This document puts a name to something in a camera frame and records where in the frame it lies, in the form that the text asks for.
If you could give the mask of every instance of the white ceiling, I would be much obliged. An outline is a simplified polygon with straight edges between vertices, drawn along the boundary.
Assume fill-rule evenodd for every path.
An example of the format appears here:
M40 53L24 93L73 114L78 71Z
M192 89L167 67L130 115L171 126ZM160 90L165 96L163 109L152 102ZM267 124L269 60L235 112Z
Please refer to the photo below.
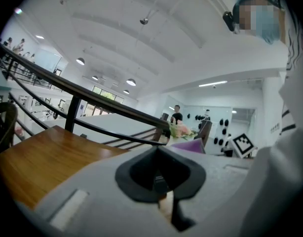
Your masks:
M222 14L234 0L62 1L26 0L22 10L83 76L104 76L106 86L134 78L134 98L216 76L284 66L284 47L271 49L255 37L228 31ZM140 19L145 17L149 22L143 26ZM79 57L86 60L84 67L75 62ZM254 62L252 67L240 63L245 57Z

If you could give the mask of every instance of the handrail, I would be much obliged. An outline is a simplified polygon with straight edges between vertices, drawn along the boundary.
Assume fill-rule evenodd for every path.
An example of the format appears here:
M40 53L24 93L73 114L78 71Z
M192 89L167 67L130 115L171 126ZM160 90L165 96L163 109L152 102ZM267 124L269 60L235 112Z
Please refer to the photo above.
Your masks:
M39 124L41 127L43 127L44 129L48 129L49 126L44 124L44 122L42 122L41 120L37 119L34 115L32 115L27 109L25 109L20 103L19 101L11 94L9 93L10 98L25 112L26 115L28 115L31 119L34 120L35 123Z
M146 135L144 137L140 137L140 139L146 139L148 137L151 137L151 136L154 136L156 133L153 133L153 134L149 134L149 135ZM123 146L126 146L126 145L129 145L129 144L132 144L132 143L135 143L134 141L128 141L128 142L125 142L125 143L122 143L120 145L116 145L114 146L115 148L120 148L120 147L123 147Z
M135 134L132 134L130 135L131 137L135 137L135 136L138 136L138 135L142 135L144 133L147 133L147 132L151 132L153 130L155 130L156 128L152 128L152 129L149 129L149 130L146 130L146 131L142 131L142 132L138 132L138 133L135 133ZM117 139L117 140L110 140L110 141L107 141L105 143L102 143L104 145L107 145L107 144L111 144L111 143L114 143L114 142L119 142L119 141L122 141L123 139Z
M57 113L58 115L62 116L63 118L67 118L67 114L60 111L59 109L55 108L54 106L50 105L49 103L46 103L44 100L40 99L37 95L35 95L33 92L31 92L28 88L26 88L23 83L21 83L13 74L9 74L10 77L14 79L14 81L19 84L21 88L23 88L29 95L31 95L33 98L35 98L39 103L50 109L51 111Z
M105 129L102 129L102 128L99 128L97 126L94 126L92 124L89 124L89 123L86 123L84 121L81 121L79 119L75 119L75 123L78 124L78 125L81 125L83 127L86 127L88 129L91 129L93 131L96 131L96 132L100 132L100 133L103 133L103 134L106 134L106 135L109 135L109 136L113 136L113 137L118 137L122 140L130 140L132 142L139 142L139 143L142 143L142 144L150 144L150 145L153 145L153 146L162 146L164 145L163 143L160 143L160 142L157 142L157 141L152 141L152 140L144 140L144 139L139 139L139 138L135 138L135 137L131 137L131 136L128 136L128 135L125 135L125 134L121 134L121 133L114 133L114 132L110 132L110 131L107 131Z
M17 119L17 122L30 136L34 135L34 133L32 133L19 119Z
M100 96L95 92L92 92L88 89L85 89L73 82L70 82L62 77L59 77L50 71L43 69L42 67L28 61L27 59L16 55L8 48L4 47L0 43L0 48L4 50L9 56L13 58L14 61L18 62L26 69L28 69L31 73L36 74L38 77L46 80L50 84L62 89L63 91L76 96L80 99L83 99L90 104L99 105L100 107L110 111L117 113L119 115L125 116L130 119L134 119L158 128L168 129L168 123L164 120L158 119L151 115L145 114L143 112L137 111L131 107L120 104L116 101L110 100L106 97Z

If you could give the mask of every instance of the bouquet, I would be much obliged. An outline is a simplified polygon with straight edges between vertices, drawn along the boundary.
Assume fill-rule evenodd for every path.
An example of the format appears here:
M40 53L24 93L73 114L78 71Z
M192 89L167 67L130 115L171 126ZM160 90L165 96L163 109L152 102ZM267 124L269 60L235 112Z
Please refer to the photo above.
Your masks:
M182 123L181 120L176 122L176 119L173 118L173 122L169 122L169 129L171 136L173 138L183 138L188 140L188 138L193 138L197 135L196 131L192 131L185 124Z

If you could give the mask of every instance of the purple object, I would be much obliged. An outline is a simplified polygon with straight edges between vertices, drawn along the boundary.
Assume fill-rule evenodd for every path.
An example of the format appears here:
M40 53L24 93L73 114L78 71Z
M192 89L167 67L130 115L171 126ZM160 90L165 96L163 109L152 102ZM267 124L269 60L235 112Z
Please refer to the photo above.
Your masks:
M201 138L186 141L183 143L172 144L171 146L174 148L184 149L195 153L205 154Z

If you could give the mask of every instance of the chair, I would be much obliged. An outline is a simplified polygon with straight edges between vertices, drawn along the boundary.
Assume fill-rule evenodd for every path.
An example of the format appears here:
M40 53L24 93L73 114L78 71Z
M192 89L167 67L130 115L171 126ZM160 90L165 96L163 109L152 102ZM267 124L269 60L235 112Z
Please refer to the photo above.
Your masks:
M0 103L0 114L5 112L4 121L0 115L0 153L13 146L14 127L18 110L11 103Z

